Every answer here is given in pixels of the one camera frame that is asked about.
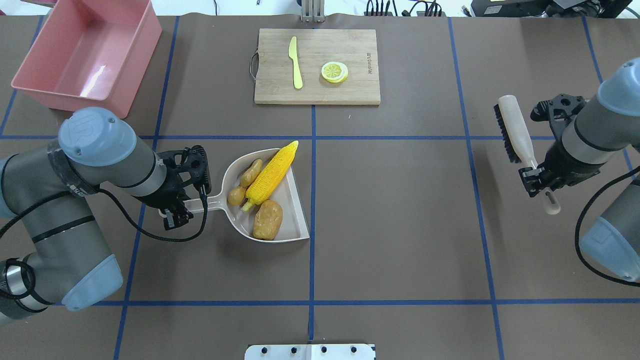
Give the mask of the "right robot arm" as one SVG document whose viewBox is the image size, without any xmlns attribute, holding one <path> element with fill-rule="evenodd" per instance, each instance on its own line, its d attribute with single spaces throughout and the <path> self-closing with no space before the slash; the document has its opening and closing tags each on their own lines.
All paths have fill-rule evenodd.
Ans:
<svg viewBox="0 0 640 360">
<path fill-rule="evenodd" d="M 639 75 L 636 57 L 604 80 L 590 99 L 560 94 L 533 107 L 530 118 L 549 123 L 555 141 L 541 164 L 519 170 L 531 197 L 544 189 L 556 191 L 585 182 L 624 148 L 639 148 Z M 624 181 L 628 181 L 626 188 L 582 231 L 586 214 L 599 196 Z M 591 272 L 613 283 L 638 287 L 638 167 L 613 178 L 587 201 L 576 221 L 573 241 L 578 259 Z"/>
</svg>

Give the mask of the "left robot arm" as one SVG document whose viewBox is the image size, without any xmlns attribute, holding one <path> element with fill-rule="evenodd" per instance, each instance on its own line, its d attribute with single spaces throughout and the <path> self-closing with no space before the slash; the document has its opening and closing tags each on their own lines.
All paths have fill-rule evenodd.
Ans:
<svg viewBox="0 0 640 360">
<path fill-rule="evenodd" d="M 105 194 L 125 212 L 103 183 L 160 210 L 166 230 L 194 217 L 185 205 L 187 186 L 194 186 L 203 205 L 211 191 L 202 146 L 157 153 L 105 108 L 73 112 L 57 138 L 1 161 L 1 216 L 7 218 L 1 234 L 23 223 L 35 246 L 25 257 L 1 262 L 2 325 L 58 303 L 77 312 L 123 285 L 117 258 L 86 199 Z"/>
</svg>

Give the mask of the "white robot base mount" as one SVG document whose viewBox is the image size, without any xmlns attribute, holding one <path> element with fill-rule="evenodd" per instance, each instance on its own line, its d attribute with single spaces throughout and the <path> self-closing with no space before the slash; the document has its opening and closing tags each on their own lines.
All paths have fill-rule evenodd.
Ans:
<svg viewBox="0 0 640 360">
<path fill-rule="evenodd" d="M 247 347 L 245 360 L 375 360 L 374 344 L 254 344 Z"/>
</svg>

